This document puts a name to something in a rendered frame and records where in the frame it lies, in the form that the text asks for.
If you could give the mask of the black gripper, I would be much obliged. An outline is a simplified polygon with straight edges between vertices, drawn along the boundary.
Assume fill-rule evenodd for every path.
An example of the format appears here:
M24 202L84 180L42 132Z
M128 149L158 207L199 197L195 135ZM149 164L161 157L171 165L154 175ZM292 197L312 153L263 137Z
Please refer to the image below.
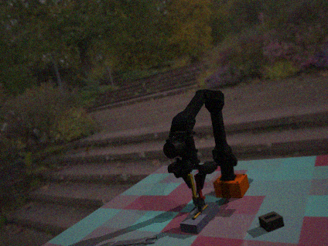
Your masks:
M212 174L216 169L218 169L218 167L217 167L216 162L205 162L203 165L199 165L200 160L197 158L197 154L196 154L197 152L198 152L198 149L195 148L193 150L183 152L182 154L179 155L179 157L182 157L182 160L184 160L184 157L187 156L193 165L193 169L199 171L196 174L196 176L199 179L200 188L203 189L206 175ZM169 173L173 173L173 168L174 168L175 164L176 164L176 162L173 162L168 166ZM189 189L191 189L190 181L188 181L186 177L183 178L183 180L185 181L185 183L189 187Z

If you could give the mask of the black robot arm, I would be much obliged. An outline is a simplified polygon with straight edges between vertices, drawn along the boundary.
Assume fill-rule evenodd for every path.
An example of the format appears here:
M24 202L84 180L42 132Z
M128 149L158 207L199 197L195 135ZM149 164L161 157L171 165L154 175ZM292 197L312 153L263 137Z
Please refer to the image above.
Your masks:
M193 127L196 123L196 115L205 104L210 112L212 126L214 130L215 148L212 151L213 159L220 166L220 181L234 181L234 167L237 166L237 158L232 152L232 148L227 144L222 109L224 106L224 93L221 91L211 91L202 89L196 91L193 99L187 105L184 111L177 114L171 124L169 137L163 146L164 154L173 159L183 152L195 149ZM176 158L176 164L173 168L175 177L185 178L188 173L193 171L193 165L186 156L184 160Z

